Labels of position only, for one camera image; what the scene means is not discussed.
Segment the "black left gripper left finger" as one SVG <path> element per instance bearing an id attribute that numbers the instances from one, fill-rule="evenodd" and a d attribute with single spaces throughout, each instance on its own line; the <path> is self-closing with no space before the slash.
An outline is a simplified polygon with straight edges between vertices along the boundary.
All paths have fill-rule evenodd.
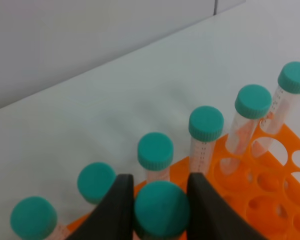
<path id="1" fill-rule="evenodd" d="M 68 240 L 133 239 L 134 177 L 119 174 L 101 203 Z"/>

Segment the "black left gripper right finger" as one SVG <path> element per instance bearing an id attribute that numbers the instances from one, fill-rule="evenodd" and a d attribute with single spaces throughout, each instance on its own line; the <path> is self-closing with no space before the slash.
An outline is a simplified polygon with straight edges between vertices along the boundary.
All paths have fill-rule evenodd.
<path id="1" fill-rule="evenodd" d="M 188 240 L 265 239 L 223 200 L 201 173 L 189 175 L 186 194 L 190 205 Z"/>

